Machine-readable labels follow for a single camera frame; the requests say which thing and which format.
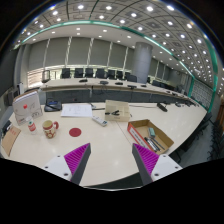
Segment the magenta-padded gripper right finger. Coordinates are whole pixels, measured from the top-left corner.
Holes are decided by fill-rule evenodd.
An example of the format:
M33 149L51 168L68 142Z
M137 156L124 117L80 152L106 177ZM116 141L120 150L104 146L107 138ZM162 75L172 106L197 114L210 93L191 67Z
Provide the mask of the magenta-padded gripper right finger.
M138 144L132 145L132 154L135 158L143 185L152 183L182 169L168 155L157 155Z

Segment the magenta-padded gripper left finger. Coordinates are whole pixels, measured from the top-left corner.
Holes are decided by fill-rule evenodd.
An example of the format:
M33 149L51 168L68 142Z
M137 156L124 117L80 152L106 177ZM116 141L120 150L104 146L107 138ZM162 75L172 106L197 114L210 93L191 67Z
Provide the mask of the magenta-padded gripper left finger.
M43 169L77 185L80 184L89 156L91 144L84 144L66 155L51 159Z

